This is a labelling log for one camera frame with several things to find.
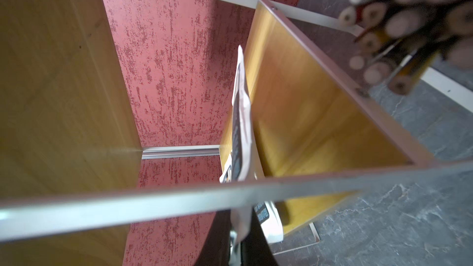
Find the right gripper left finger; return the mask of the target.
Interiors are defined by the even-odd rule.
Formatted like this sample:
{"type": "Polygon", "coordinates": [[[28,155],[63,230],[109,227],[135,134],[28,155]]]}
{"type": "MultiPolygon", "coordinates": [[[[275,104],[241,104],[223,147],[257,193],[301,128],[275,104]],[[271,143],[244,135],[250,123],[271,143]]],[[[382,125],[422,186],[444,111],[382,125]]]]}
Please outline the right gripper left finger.
{"type": "Polygon", "coordinates": [[[194,266],[228,266],[231,229],[230,211],[218,211],[194,266]]]}

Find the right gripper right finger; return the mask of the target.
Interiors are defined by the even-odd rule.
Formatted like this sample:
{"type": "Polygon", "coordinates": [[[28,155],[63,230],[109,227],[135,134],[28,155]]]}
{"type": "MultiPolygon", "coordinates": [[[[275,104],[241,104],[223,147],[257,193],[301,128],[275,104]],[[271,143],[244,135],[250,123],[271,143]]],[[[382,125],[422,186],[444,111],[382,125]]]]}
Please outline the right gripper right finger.
{"type": "Polygon", "coordinates": [[[241,242],[241,264],[243,266],[277,266],[256,213],[251,215],[250,232],[241,242]]]}

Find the grey-blue coffee bag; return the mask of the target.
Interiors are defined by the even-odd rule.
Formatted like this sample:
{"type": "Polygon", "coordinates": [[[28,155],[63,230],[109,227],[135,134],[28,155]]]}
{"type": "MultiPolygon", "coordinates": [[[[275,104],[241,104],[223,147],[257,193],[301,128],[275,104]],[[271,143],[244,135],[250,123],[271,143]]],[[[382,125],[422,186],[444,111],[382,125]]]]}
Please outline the grey-blue coffee bag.
{"type": "MultiPolygon", "coordinates": [[[[251,101],[246,81],[243,49],[238,47],[238,58],[232,96],[232,150],[227,157],[220,183],[256,181],[265,178],[257,151],[251,119],[251,101]]],[[[264,201],[254,206],[234,208],[230,220],[237,242],[243,241],[250,233],[251,214],[255,213],[259,225],[269,244],[283,241],[283,225],[272,201],[264,201]]]]}

